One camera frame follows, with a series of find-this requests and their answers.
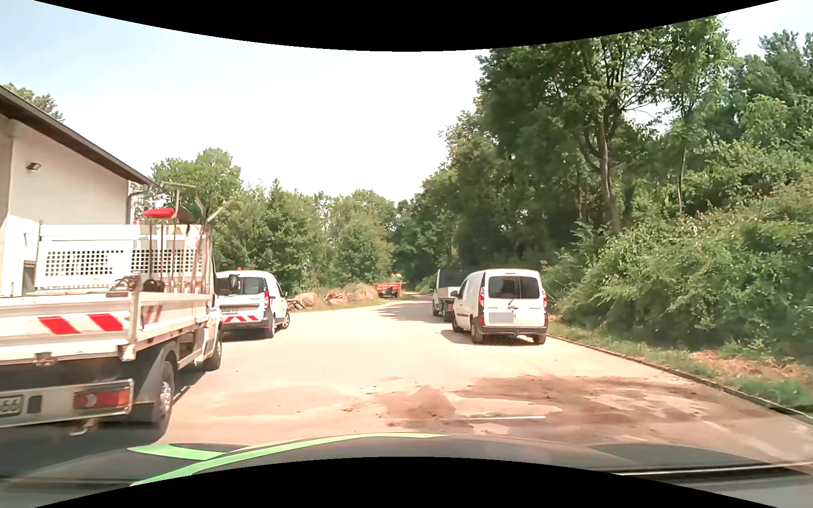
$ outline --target red trailer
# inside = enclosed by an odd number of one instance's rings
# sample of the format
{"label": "red trailer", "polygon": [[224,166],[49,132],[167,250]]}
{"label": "red trailer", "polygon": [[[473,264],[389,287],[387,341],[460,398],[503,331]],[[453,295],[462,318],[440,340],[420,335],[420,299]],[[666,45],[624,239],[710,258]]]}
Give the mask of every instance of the red trailer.
{"label": "red trailer", "polygon": [[382,298],[385,296],[397,298],[400,296],[400,282],[378,282],[375,285],[375,290],[378,291],[378,296]]}

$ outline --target road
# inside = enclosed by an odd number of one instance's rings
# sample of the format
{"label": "road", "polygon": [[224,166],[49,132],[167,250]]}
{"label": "road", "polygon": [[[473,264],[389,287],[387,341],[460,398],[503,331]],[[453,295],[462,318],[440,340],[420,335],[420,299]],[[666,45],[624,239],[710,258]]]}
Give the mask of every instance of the road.
{"label": "road", "polygon": [[155,439],[255,445],[402,430],[649,441],[772,461],[813,459],[811,426],[556,339],[475,345],[432,317],[423,297],[294,314],[290,328],[271,339],[229,336],[219,371],[182,381],[188,386],[165,435],[104,429],[56,445],[16,440],[0,445],[0,472]]}

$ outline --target roof eave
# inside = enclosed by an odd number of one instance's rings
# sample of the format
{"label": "roof eave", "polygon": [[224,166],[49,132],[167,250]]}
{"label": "roof eave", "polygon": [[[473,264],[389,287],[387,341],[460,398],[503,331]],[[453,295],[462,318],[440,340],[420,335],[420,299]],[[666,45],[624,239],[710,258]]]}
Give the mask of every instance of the roof eave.
{"label": "roof eave", "polygon": [[62,122],[50,117],[33,104],[16,96],[2,85],[0,85],[0,114],[27,125],[130,182],[153,184],[153,181],[147,176],[121,162],[117,157],[96,146]]}

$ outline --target gray pickup truck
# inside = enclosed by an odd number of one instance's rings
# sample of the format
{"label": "gray pickup truck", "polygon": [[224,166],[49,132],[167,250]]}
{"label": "gray pickup truck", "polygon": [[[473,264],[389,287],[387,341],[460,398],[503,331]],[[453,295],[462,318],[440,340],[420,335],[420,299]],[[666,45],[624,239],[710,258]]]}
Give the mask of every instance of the gray pickup truck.
{"label": "gray pickup truck", "polygon": [[451,293],[460,289],[469,273],[468,269],[438,269],[432,283],[432,316],[443,316],[448,323],[454,318],[454,297]]}

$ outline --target white van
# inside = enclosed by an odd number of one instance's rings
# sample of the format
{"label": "white van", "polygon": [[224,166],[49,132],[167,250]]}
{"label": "white van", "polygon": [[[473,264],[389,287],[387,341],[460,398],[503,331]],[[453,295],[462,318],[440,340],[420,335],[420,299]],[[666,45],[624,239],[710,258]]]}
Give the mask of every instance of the white van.
{"label": "white van", "polygon": [[486,335],[528,335],[544,343],[548,295],[535,270],[488,269],[470,273],[454,301],[455,332],[468,331],[473,343]]}
{"label": "white van", "polygon": [[215,274],[221,309],[220,331],[262,330],[267,338],[290,326],[287,296],[274,275],[262,270],[232,270]]}

